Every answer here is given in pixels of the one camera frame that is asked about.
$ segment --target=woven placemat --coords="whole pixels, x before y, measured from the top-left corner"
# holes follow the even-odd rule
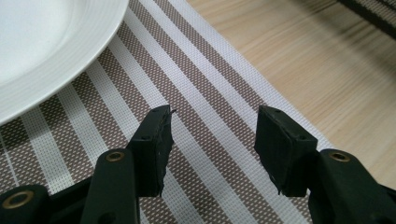
[[[182,0],[131,0],[117,35],[70,85],[0,130],[0,190],[56,193],[125,147],[149,110],[177,109],[163,196],[143,223],[306,223],[307,199],[277,195],[254,152],[259,105],[278,107],[331,147]]]

